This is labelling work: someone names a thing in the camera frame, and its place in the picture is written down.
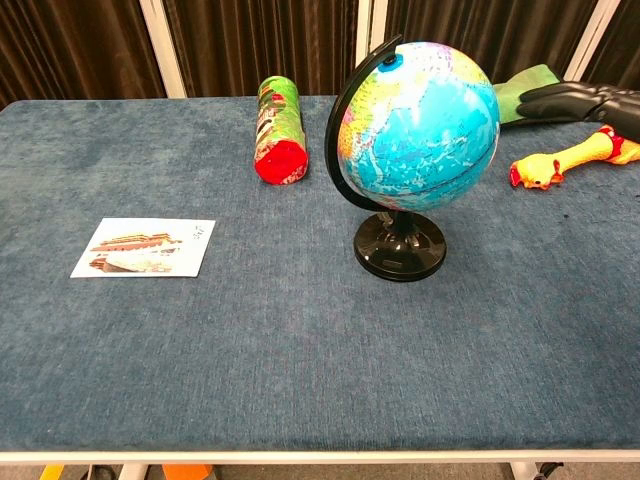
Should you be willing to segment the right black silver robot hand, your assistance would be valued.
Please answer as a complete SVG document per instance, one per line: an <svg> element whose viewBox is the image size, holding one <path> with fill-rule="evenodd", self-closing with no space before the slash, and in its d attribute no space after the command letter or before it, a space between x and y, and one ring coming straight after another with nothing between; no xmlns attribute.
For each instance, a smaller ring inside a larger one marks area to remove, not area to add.
<svg viewBox="0 0 640 480"><path fill-rule="evenodd" d="M563 119L639 128L639 92L605 84L560 82L524 92L516 111L528 119Z"/></svg>

